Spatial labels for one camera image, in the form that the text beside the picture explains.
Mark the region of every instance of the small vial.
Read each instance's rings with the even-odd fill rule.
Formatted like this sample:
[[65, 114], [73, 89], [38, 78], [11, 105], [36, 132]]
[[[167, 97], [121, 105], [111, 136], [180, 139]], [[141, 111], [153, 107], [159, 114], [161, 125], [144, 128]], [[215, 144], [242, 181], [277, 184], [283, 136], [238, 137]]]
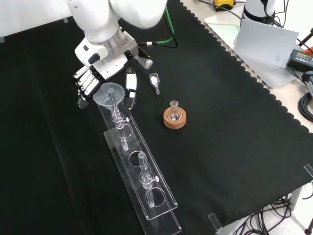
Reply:
[[171, 102], [171, 108], [168, 111], [168, 118], [172, 121], [178, 121], [182, 117], [182, 112], [180, 108], [178, 107], [178, 102], [176, 100], [173, 100]]

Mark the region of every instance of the metal bracket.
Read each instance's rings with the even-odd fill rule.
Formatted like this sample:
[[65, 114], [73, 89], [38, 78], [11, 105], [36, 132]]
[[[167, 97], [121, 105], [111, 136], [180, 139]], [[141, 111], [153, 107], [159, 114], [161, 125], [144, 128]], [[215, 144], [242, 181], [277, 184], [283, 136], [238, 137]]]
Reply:
[[216, 232], [215, 234], [218, 234], [221, 230], [223, 230], [223, 227], [221, 226], [219, 220], [217, 219], [217, 217], [215, 216], [214, 213], [209, 215], [209, 219], [211, 220]]

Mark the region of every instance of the green cable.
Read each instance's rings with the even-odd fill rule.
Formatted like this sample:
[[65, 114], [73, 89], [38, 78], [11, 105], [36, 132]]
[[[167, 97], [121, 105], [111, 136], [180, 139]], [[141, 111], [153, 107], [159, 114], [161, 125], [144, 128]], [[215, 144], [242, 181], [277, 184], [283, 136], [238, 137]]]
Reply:
[[[168, 24], [169, 24], [169, 27], [170, 27], [172, 33], [175, 34], [174, 33], [174, 28], [173, 28], [173, 25], [172, 25], [172, 22], [171, 22], [170, 14], [168, 13], [168, 10], [167, 10], [167, 6], [165, 7], [165, 16], [166, 16], [166, 19], [168, 21]], [[158, 45], [160, 45], [160, 44], [167, 44], [167, 43], [170, 43], [173, 39], [174, 38], [171, 37], [168, 40], [156, 42], [156, 44], [158, 44]]]

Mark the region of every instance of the robotic hand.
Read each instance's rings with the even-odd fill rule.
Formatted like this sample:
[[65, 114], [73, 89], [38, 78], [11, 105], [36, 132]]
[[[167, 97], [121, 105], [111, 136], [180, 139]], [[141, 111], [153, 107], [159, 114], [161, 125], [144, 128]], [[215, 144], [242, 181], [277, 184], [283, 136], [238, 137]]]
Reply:
[[[85, 108], [101, 84], [128, 67], [136, 59], [145, 69], [152, 59], [137, 46], [135, 39], [118, 25], [119, 17], [139, 27], [150, 28], [162, 17], [167, 0], [67, 0], [69, 9], [84, 31], [85, 38], [75, 50], [84, 66], [74, 75], [78, 86], [78, 106]], [[126, 71], [125, 104], [135, 104], [136, 73]]]

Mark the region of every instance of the white paper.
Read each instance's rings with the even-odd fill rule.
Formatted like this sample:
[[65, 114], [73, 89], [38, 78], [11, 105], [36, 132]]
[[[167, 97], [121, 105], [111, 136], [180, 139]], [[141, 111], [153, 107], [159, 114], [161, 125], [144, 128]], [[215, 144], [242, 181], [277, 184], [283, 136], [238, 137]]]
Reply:
[[239, 56], [284, 68], [298, 35], [276, 26], [242, 20], [234, 50]]

